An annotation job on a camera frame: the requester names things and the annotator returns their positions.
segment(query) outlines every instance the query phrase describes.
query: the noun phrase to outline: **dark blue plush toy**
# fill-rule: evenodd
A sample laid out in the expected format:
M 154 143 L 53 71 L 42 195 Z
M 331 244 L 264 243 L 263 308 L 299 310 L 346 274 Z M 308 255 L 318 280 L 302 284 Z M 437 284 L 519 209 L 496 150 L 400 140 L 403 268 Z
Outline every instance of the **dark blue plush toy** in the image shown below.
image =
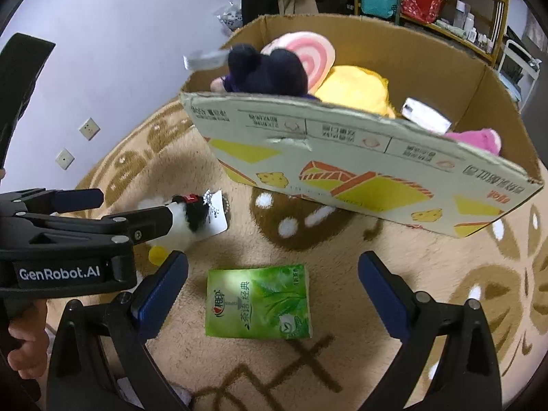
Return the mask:
M 274 49 L 270 55 L 253 46 L 239 44 L 228 55 L 228 75 L 213 81 L 212 90 L 307 97 L 308 76 L 297 55 L 287 49 Z

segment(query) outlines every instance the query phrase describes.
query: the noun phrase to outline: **carpet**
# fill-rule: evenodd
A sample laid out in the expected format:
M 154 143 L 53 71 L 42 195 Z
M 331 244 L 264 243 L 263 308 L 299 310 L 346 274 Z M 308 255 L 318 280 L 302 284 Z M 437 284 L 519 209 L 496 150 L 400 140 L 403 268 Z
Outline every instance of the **carpet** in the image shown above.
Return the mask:
M 505 403 L 527 384 L 548 349 L 548 190 L 468 238 L 445 237 L 231 181 L 178 101 L 150 116 L 78 185 L 89 187 L 101 188 L 105 203 L 80 213 L 87 218 L 135 209 L 155 196 L 207 189 L 227 196 L 228 231 L 189 249 L 188 281 L 159 336 L 147 344 L 165 377 L 191 391 L 194 410 L 358 409 L 399 348 L 358 280 L 357 259 L 366 250 L 413 290 L 443 302 L 482 302 Z M 155 270 L 147 251 L 146 245 L 135 248 L 143 276 Z M 209 269 L 286 263 L 308 268 L 312 339 L 205 336 Z M 49 302 L 53 326 L 65 302 Z M 442 346 L 439 337 L 410 403 L 424 396 Z

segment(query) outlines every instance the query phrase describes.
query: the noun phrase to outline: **green tissue pack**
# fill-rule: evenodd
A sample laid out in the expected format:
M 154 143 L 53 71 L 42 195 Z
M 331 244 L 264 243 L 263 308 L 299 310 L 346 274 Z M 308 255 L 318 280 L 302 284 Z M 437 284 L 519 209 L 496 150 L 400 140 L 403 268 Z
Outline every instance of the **green tissue pack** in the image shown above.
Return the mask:
M 311 337 L 305 267 L 210 270 L 205 318 L 211 337 Z

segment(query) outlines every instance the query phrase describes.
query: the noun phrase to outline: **wall socket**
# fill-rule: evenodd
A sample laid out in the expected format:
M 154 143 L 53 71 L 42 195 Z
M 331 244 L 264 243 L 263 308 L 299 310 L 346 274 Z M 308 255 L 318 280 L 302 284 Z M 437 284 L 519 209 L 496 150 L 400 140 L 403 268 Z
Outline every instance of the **wall socket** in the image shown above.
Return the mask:
M 82 133 L 82 136 L 90 141 L 101 130 L 101 128 L 99 128 L 99 126 L 95 123 L 95 120 L 90 117 L 80 128 L 78 128 L 78 130 Z
M 70 154 L 66 148 L 63 148 L 61 152 L 55 158 L 55 162 L 57 162 L 59 167 L 61 167 L 63 170 L 66 170 L 67 168 L 69 168 L 73 160 L 74 160 L 74 156 Z

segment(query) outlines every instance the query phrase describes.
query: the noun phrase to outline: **human hand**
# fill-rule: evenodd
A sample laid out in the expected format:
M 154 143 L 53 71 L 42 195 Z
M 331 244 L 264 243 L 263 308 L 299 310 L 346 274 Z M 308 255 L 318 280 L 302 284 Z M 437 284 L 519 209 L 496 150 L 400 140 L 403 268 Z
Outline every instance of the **human hand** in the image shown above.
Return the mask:
M 35 300 L 8 327 L 13 338 L 21 340 L 21 347 L 8 354 L 8 364 L 18 371 L 21 379 L 37 379 L 46 372 L 49 337 L 46 334 L 46 300 Z

